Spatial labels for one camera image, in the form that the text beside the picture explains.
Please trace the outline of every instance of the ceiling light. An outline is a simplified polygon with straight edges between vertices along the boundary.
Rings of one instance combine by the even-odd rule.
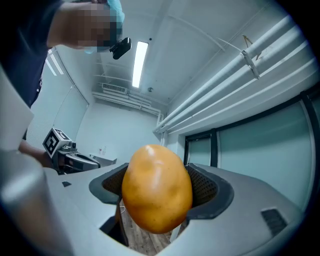
[[[50,62],[49,62],[47,59],[45,59],[45,63],[48,65],[48,67],[49,67],[49,69],[51,70],[52,74],[53,74],[54,76],[56,76],[56,75],[57,75],[56,72],[54,71],[54,69],[52,68]]]
[[[144,66],[147,49],[148,49],[148,43],[140,42],[140,41],[138,42],[136,46],[134,67],[133,67],[133,78],[132,78],[133,87],[139,88],[142,68]]]
[[[62,70],[61,70],[58,62],[56,61],[55,56],[53,56],[53,55],[50,55],[50,56],[51,56],[51,59],[53,60],[53,62],[54,62],[54,64],[55,64],[56,68],[59,70],[60,74],[63,75],[64,73],[62,72]]]

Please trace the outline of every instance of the ceiling vent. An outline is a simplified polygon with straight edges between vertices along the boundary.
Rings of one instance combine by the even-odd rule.
[[[127,94],[128,92],[127,88],[113,85],[113,84],[108,84],[108,83],[101,83],[101,87],[103,90],[107,90],[107,91],[118,93],[118,94]]]

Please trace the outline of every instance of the hand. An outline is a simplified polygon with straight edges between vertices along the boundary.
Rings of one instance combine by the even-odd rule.
[[[40,162],[40,164],[43,167],[53,169],[51,158],[46,151],[44,151],[42,154],[39,154],[39,156],[36,159]]]
[[[58,155],[58,166],[62,167],[65,165],[65,155],[64,154],[59,154]]]

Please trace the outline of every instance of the window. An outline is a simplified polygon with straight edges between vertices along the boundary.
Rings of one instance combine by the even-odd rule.
[[[303,209],[312,188],[312,141],[301,102],[219,131],[221,169],[262,180]]]
[[[217,167],[216,130],[185,137],[184,165],[189,163]]]
[[[26,134],[27,142],[38,149],[44,149],[42,143],[53,126],[75,140],[88,105],[56,52],[49,56],[43,67],[41,92],[31,107],[34,117]]]

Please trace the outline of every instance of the robotic arm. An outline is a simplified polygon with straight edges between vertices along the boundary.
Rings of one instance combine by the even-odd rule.
[[[62,130],[52,128],[42,144],[51,158],[53,168],[59,175],[73,174],[101,167],[100,163],[77,150],[77,144]],[[58,159],[64,157],[64,165]]]

